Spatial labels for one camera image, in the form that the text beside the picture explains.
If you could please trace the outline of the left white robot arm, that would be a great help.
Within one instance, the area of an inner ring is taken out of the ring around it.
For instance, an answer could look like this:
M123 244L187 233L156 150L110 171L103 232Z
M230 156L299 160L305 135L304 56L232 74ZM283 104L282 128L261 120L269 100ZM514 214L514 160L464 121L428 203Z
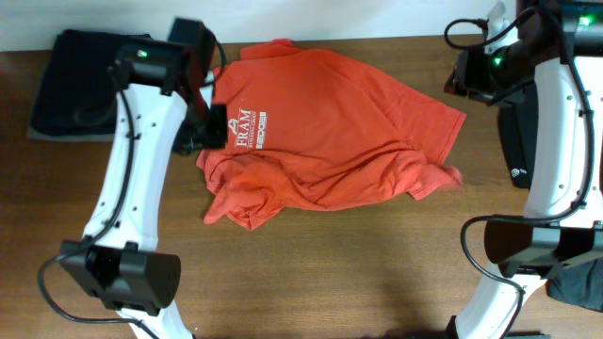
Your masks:
M119 51L109 72L117 121L101 195L81 240L63 241L54 259L138 338L193 335L175 302L181 261L156 250L158 209L172 153L227 143L226 108L211 102L211 59L222 51L214 39L142 40Z

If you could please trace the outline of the red polo shirt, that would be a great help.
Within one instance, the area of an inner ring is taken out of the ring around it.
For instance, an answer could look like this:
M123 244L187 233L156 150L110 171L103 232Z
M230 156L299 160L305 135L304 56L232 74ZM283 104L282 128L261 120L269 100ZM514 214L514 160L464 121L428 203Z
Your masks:
M228 141L197 160L213 195L205 223L254 230L286 208L421 200L463 182L446 161L464 113L366 63L274 40L216 76Z

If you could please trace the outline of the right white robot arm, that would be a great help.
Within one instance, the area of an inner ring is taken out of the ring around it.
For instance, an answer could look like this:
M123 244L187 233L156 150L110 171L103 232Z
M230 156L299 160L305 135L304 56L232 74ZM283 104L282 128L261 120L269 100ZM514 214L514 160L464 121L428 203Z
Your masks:
M477 26L445 90L504 106L535 88L535 162L523 213L481 218L488 263L445 335L507 338L537 289L602 255L602 6L498 1Z

